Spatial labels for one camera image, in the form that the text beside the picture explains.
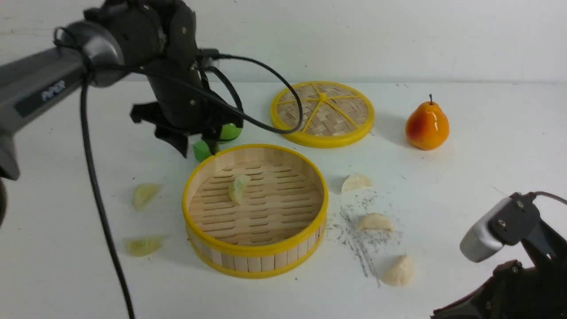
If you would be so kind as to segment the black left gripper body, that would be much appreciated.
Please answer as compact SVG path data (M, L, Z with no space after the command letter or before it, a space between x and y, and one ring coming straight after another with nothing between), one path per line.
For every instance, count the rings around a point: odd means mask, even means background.
M206 71L190 63L180 67L165 58L143 66L156 101L135 104L130 112L133 122L146 122L184 135L201 135L209 128L233 123L244 126L240 115L223 107L223 100L211 90Z

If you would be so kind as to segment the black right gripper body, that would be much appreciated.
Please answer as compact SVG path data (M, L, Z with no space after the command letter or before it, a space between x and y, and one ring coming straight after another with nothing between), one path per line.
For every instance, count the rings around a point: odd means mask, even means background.
M519 242L533 266L516 259L498 265L480 287L433 311L434 319L564 319L566 240L541 218Z

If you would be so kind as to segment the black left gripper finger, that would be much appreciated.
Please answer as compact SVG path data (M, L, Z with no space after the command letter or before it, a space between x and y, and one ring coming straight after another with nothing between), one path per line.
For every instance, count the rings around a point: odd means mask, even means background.
M188 147L190 144L186 135L160 126L156 126L154 135L157 139L170 144L184 158L187 158Z
M209 128L203 131L202 141L207 145L209 153L214 156L218 152L218 143L221 137L221 128Z

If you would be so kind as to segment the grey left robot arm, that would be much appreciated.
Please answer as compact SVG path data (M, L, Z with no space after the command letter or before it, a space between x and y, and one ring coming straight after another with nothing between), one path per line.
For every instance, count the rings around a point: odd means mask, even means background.
M217 49L196 44L196 14L182 0L106 0L83 20L54 31L54 47L1 67L1 178L17 180L14 134L83 85L109 87L143 71L156 101L135 104L134 123L155 126L157 139L184 157L201 135L211 153L229 126L243 127L236 107L211 91L205 73Z

